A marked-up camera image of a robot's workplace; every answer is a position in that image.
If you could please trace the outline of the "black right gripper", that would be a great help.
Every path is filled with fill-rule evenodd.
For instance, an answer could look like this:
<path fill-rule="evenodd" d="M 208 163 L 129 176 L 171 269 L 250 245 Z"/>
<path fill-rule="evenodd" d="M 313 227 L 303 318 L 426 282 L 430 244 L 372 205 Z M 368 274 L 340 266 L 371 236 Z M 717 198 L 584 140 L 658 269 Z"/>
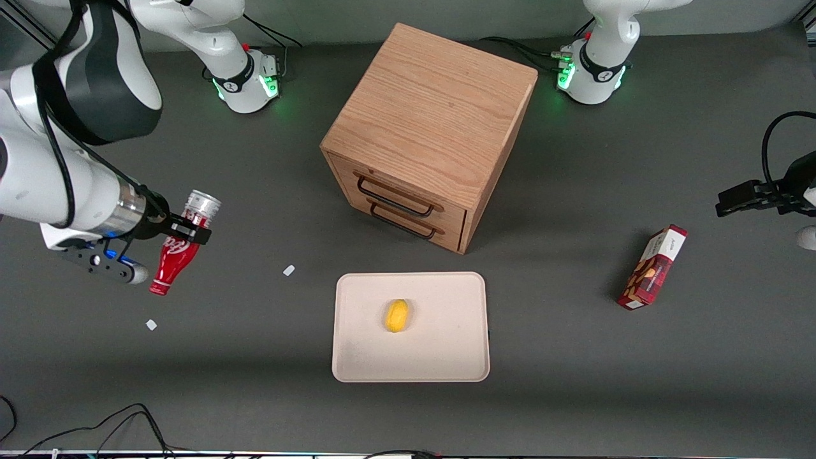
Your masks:
<path fill-rule="evenodd" d="M 134 239 L 151 239 L 166 233 L 187 243 L 206 245 L 212 236 L 207 225 L 207 217 L 201 214 L 173 214 L 163 195 L 146 191 L 145 211 L 139 224 L 132 229 Z"/>

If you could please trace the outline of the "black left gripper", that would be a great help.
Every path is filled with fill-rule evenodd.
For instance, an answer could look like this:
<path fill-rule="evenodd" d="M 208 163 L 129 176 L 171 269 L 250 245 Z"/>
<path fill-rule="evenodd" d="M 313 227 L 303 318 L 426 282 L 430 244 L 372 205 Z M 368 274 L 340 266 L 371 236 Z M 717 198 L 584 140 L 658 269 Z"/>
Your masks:
<path fill-rule="evenodd" d="M 814 187 L 815 151 L 795 160 L 778 181 L 778 190 L 784 202 L 778 214 L 815 215 Z M 716 213 L 717 217 L 728 217 L 736 212 L 761 211 L 779 206 L 772 185 L 760 180 L 747 180 L 718 194 Z"/>

